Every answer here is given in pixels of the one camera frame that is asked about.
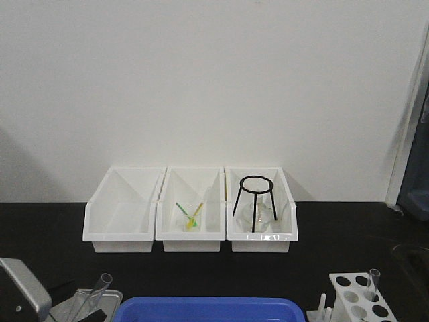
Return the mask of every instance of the white wall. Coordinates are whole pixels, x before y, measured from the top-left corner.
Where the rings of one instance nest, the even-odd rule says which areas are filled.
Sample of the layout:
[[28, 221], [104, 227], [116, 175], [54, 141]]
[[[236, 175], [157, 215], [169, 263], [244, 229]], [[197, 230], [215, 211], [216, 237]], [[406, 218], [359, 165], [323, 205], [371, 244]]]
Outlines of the white wall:
[[429, 1], [2, 1], [0, 201], [110, 165], [282, 166], [383, 201]]

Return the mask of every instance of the lab bench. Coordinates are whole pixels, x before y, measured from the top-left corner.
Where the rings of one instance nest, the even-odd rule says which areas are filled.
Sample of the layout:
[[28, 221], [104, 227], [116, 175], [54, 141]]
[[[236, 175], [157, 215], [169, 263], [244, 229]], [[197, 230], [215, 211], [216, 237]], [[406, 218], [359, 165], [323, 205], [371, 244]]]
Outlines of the lab bench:
[[0, 203], [0, 257], [19, 258], [46, 287], [73, 279], [91, 288], [104, 272], [123, 300], [137, 296], [282, 297], [305, 312], [321, 293], [333, 307], [330, 273], [381, 272], [379, 289], [398, 321], [429, 321], [425, 294], [393, 249], [429, 248], [429, 226], [383, 203], [298, 202], [298, 242], [288, 253], [94, 253], [82, 241], [84, 203]]

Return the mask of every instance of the white plastic bin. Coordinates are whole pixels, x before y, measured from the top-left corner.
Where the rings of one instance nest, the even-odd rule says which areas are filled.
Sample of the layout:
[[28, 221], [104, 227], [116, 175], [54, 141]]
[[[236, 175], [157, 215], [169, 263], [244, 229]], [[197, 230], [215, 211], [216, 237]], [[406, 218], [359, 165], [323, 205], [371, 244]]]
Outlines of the white plastic bin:
[[[198, 231], [186, 231], [186, 216], [203, 202]], [[165, 252], [218, 252], [225, 240], [225, 178], [223, 168], [167, 169], [158, 203], [156, 240]]]
[[95, 252], [150, 252], [166, 168], [110, 168], [86, 205], [84, 242]]
[[[263, 233], [244, 231], [237, 224], [238, 214], [253, 202], [253, 195], [242, 191], [235, 216], [233, 207], [245, 176], [264, 176], [273, 182], [273, 197], [277, 221], [272, 221]], [[288, 252], [290, 242], [298, 241], [296, 206], [282, 168], [225, 168], [227, 184], [227, 239], [231, 240], [233, 252]], [[269, 193], [261, 195], [265, 200]]]

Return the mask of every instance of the gray metal device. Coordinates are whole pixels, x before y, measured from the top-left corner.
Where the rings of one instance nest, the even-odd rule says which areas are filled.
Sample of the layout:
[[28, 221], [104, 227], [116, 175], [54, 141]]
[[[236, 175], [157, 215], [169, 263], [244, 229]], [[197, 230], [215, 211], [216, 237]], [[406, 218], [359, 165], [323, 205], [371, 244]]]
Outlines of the gray metal device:
[[12, 316], [13, 320], [10, 319], [10, 321], [25, 321], [24, 317], [29, 315], [34, 316], [39, 322], [45, 321], [52, 306], [52, 298], [29, 268], [22, 260], [15, 258], [0, 258], [0, 268], [23, 295], [20, 297], [16, 292], [14, 297], [9, 291], [7, 294], [8, 305], [2, 305], [2, 314], [6, 317]]

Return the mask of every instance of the yellow stirring rod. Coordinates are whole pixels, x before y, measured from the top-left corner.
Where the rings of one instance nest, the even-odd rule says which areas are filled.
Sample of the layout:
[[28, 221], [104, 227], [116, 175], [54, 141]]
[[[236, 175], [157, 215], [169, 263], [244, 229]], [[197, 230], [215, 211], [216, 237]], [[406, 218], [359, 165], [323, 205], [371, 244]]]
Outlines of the yellow stirring rod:
[[204, 203], [201, 203], [199, 206], [198, 206], [198, 208], [195, 210], [195, 212], [194, 212], [194, 214], [192, 215], [193, 217], [195, 217], [195, 216], [197, 216], [198, 215], [198, 212], [201, 210], [201, 207], [202, 207], [202, 205], [203, 205]]
[[198, 208], [195, 210], [195, 212], [194, 212], [194, 214], [192, 215], [192, 217], [191, 218], [189, 218], [189, 222], [188, 222], [188, 224], [186, 225], [186, 228], [187, 228], [187, 230], [189, 230], [189, 229], [191, 229], [192, 227], [196, 227], [198, 224], [196, 223], [196, 220], [195, 220], [195, 216], [197, 216], [198, 215], [198, 213], [200, 212], [200, 210], [201, 210], [201, 207], [202, 207], [202, 205], [203, 205], [204, 203], [200, 203], [200, 205], [198, 206]]

